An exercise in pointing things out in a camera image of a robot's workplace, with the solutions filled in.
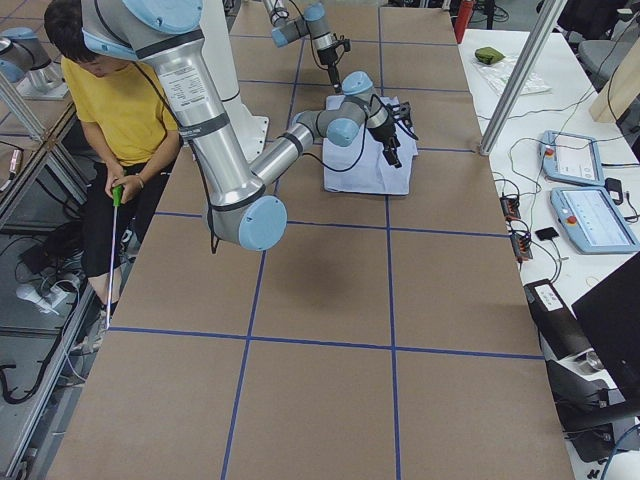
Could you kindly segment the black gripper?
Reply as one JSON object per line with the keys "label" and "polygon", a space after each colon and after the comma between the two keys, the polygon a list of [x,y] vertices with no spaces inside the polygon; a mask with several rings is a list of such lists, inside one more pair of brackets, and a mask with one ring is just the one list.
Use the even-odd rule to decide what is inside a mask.
{"label": "black gripper", "polygon": [[316,55],[321,68],[327,69],[327,74],[331,82],[331,86],[335,93],[340,92],[340,75],[335,67],[339,62],[337,50],[341,47],[340,42],[332,42],[329,44],[315,43]]}
{"label": "black gripper", "polygon": [[392,114],[377,112],[368,120],[368,132],[374,140],[383,145],[383,155],[387,163],[394,168],[401,168],[398,157],[399,140],[396,135],[395,122]]}

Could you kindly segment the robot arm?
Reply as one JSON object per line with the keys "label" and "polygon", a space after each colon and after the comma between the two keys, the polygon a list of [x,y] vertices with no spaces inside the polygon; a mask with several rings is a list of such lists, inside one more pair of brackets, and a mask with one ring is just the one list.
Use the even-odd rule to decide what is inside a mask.
{"label": "robot arm", "polygon": [[388,105],[362,71],[330,76],[343,99],[334,110],[304,111],[272,143],[268,121],[243,104],[228,23],[219,1],[85,1],[82,32],[94,53],[151,66],[182,139],[199,165],[212,235],[264,251],[283,236],[284,203],[273,184],[319,139],[345,147],[361,133],[400,166],[398,128],[409,128],[407,103]]}
{"label": "robot arm", "polygon": [[333,31],[324,5],[321,2],[312,3],[303,11],[295,6],[298,16],[291,17],[283,1],[264,0],[262,4],[272,26],[274,44],[280,48],[308,38],[316,66],[327,73],[334,92],[340,94],[342,83],[338,64],[342,56],[351,50],[351,41]]}

